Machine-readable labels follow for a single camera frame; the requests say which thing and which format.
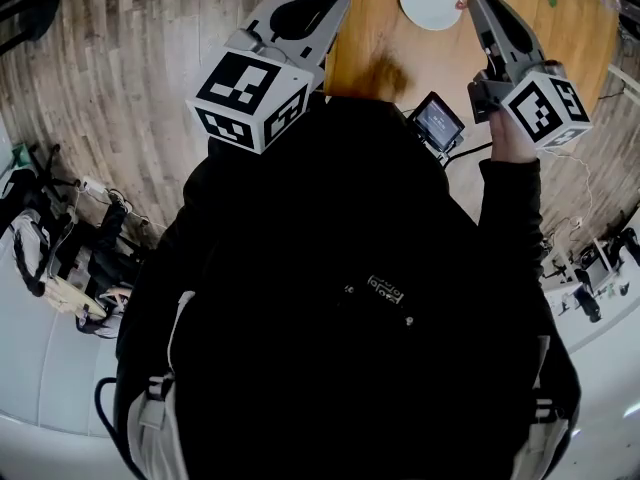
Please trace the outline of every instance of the wooden table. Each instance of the wooden table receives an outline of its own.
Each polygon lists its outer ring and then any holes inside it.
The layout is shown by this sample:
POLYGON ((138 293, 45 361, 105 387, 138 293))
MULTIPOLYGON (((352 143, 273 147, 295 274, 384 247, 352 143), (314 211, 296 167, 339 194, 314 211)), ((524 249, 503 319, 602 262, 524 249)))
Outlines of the wooden table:
MULTIPOLYGON (((534 29, 548 59, 563 62, 586 108, 595 107, 615 46, 616 13, 599 0, 505 0, 534 29)), ((414 25, 398 0, 352 0, 327 65, 327 92, 395 101, 413 108, 436 91, 461 117, 472 117, 467 84, 487 59, 465 11, 432 32, 414 25)))

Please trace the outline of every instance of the black jacket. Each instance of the black jacket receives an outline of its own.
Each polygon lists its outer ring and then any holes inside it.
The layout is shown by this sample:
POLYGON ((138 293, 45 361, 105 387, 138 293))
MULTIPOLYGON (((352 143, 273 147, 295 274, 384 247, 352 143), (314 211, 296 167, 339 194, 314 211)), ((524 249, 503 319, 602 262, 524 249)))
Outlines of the black jacket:
POLYGON ((172 346, 191 478, 508 478, 538 336, 554 400, 579 387, 538 283, 539 163, 481 170, 476 225, 382 102, 334 98, 261 156, 212 139, 122 323, 119 431, 194 290, 172 346))

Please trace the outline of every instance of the hand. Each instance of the hand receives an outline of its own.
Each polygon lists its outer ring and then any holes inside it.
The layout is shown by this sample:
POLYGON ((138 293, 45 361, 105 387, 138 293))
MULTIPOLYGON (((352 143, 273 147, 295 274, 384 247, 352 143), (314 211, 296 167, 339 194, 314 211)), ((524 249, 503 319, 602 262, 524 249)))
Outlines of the hand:
POLYGON ((520 130, 509 113, 500 109, 489 116, 493 150, 491 161, 528 164, 536 160, 533 140, 520 130))

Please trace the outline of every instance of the wooden floor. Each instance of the wooden floor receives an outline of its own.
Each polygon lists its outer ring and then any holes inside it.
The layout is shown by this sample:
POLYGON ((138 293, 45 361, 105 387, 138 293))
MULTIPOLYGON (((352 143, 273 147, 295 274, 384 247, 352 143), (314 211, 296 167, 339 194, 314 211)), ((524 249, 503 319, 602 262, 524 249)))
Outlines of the wooden floor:
MULTIPOLYGON (((57 173, 90 175, 125 193, 137 213, 170 223, 184 181, 206 153, 184 105, 187 83, 208 48, 223 43, 258 1, 62 0, 43 39, 0 58, 0 112, 12 141, 61 144, 57 173)), ((640 49, 626 53, 619 48, 616 63, 640 78, 640 49)), ((602 92, 620 86, 608 80, 602 92)), ((588 226, 600 233, 640 198, 640 107, 610 98, 593 117, 596 129, 574 154, 592 171, 588 226)), ((459 151, 488 139, 483 126, 467 135, 459 151)), ((454 197, 476 218, 480 158, 460 159, 448 171, 454 197)), ((542 161, 544 229, 551 231, 586 213, 586 173, 572 160, 542 161)), ((104 212, 87 197, 79 208, 94 222, 104 212)), ((579 243, 586 237, 572 235, 579 243)))

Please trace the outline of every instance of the small screen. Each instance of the small screen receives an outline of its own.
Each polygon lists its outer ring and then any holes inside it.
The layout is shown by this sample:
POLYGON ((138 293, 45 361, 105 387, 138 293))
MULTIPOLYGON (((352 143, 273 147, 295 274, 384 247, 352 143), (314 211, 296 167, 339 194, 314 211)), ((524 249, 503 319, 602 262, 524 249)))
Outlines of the small screen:
POLYGON ((444 150, 459 132, 458 124, 437 102, 430 102, 416 117, 418 125, 429 132, 433 140, 444 150))

